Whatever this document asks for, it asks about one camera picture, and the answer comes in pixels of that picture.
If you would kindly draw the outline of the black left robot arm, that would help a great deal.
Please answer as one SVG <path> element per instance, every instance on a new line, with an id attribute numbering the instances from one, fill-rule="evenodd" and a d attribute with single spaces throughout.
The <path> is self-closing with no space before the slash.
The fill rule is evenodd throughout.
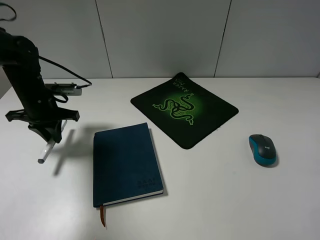
<path id="1" fill-rule="evenodd" d="M 0 30 L 0 65 L 23 108 L 9 111 L 8 121 L 28 123 L 28 129 L 40 135 L 46 142 L 62 140 L 62 122 L 78 121 L 77 110 L 58 107 L 68 97 L 60 90 L 46 87 L 41 76 L 37 47 L 23 36 L 14 36 Z"/>

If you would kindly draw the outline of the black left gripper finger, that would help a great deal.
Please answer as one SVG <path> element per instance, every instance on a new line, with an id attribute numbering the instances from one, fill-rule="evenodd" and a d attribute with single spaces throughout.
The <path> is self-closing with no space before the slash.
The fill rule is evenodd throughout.
<path id="1" fill-rule="evenodd" d="M 62 140 L 62 120 L 43 124 L 42 135 L 46 142 L 53 140 L 56 143 L 60 143 Z"/>
<path id="2" fill-rule="evenodd" d="M 42 137 L 46 142 L 49 142 L 53 138 L 52 134 L 52 127 L 41 125 L 41 124 L 33 124 L 30 123 L 28 125 L 28 129 L 32 132 L 38 134 L 40 137 Z"/>

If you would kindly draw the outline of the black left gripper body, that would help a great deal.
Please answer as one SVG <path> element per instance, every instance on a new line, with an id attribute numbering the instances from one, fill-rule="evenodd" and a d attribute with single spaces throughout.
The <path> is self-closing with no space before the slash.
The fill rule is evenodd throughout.
<path id="1" fill-rule="evenodd" d="M 55 94 L 45 85 L 41 89 L 18 89 L 15 91 L 23 109 L 11 110 L 5 117 L 8 121 L 20 120 L 31 124 L 44 124 L 59 120 L 78 121 L 77 110 L 58 107 L 57 103 L 66 103 L 69 99 L 63 93 Z"/>

